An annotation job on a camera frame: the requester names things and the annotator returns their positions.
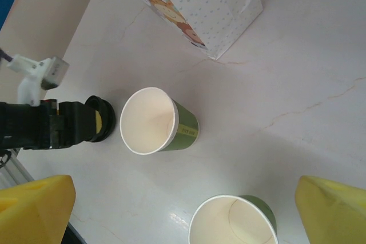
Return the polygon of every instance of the green paper cup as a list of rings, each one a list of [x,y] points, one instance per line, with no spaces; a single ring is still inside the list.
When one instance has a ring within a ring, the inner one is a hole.
[[[196,210],[189,244],[279,244],[269,206],[252,195],[218,195]]]
[[[197,140],[199,129],[190,111],[155,87],[134,93],[120,119],[126,146],[141,155],[188,148]]]

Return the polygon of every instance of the cup rim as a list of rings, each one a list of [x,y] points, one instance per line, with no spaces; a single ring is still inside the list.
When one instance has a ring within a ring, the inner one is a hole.
[[[219,198],[234,198],[234,199],[238,199],[241,202],[245,202],[247,204],[249,204],[250,206],[252,206],[262,217],[263,219],[266,221],[267,225],[270,228],[270,231],[272,232],[272,236],[276,242],[276,244],[279,244],[279,240],[277,238],[277,234],[275,229],[273,228],[271,222],[269,221],[269,219],[267,218],[267,216],[261,211],[261,209],[259,209],[255,204],[253,204],[252,202],[250,202],[249,200],[246,200],[243,197],[239,197],[237,195],[230,195],[230,194],[219,194],[219,195],[215,195],[214,197],[210,197],[209,199],[205,200],[202,204],[200,204],[200,206],[197,208],[197,210],[194,212],[191,220],[190,220],[190,224],[189,224],[189,231],[188,231],[188,243],[191,244],[190,242],[190,232],[192,229],[192,224],[193,224],[193,220],[196,217],[197,213],[200,211],[200,209],[206,205],[208,202],[215,200],[215,199],[219,199]]]
[[[173,127],[172,129],[170,130],[170,133],[169,133],[169,136],[168,138],[166,139],[166,141],[157,149],[153,150],[153,151],[150,151],[148,153],[140,153],[138,151],[135,151],[133,150],[126,142],[125,138],[124,138],[124,135],[122,133],[122,116],[124,115],[124,112],[126,110],[126,106],[128,105],[128,103],[132,100],[132,98],[134,98],[137,94],[145,91],[145,90],[159,90],[161,92],[163,92],[169,99],[170,99],[170,104],[172,105],[172,108],[173,108]],[[139,155],[149,155],[149,154],[153,154],[153,153],[156,153],[157,151],[160,151],[162,149],[164,149],[165,147],[167,147],[167,145],[169,145],[171,143],[171,141],[174,139],[174,136],[173,133],[176,132],[178,130],[178,124],[179,124],[179,116],[178,116],[178,109],[177,109],[177,106],[176,104],[174,103],[174,101],[172,100],[172,98],[165,92],[163,91],[161,88],[157,88],[157,87],[146,87],[146,88],[143,88],[143,89],[140,89],[139,91],[136,91],[133,95],[130,96],[130,98],[127,100],[127,102],[125,103],[123,109],[122,109],[122,112],[121,112],[121,116],[120,116],[120,133],[121,133],[121,137],[122,137],[122,140],[124,142],[124,144],[127,146],[127,148],[132,151],[133,153],[135,154],[139,154]]]

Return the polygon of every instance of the black cable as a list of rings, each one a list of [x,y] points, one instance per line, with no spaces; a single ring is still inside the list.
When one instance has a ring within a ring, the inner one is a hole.
[[[11,62],[13,60],[13,58],[11,56],[9,56],[8,54],[6,54],[6,52],[4,52],[1,48],[0,48],[0,61],[1,59],[5,59],[8,62]]]

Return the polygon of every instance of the yellow block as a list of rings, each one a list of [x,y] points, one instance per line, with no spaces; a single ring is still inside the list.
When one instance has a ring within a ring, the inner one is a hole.
[[[295,200],[311,244],[366,243],[366,190],[303,176]]]
[[[0,244],[60,244],[74,202],[68,175],[0,190]]]

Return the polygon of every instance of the marble table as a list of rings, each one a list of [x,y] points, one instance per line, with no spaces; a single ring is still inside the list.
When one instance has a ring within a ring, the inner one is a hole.
[[[119,114],[157,86],[194,112],[189,149],[140,156],[117,129],[102,143],[22,151],[38,179],[70,174],[70,222],[89,244],[187,243],[195,209],[253,194],[273,209],[280,243],[308,239],[294,194],[301,175],[366,189],[366,0],[262,0],[264,11],[218,61],[139,0],[91,0],[47,97],[95,94]]]

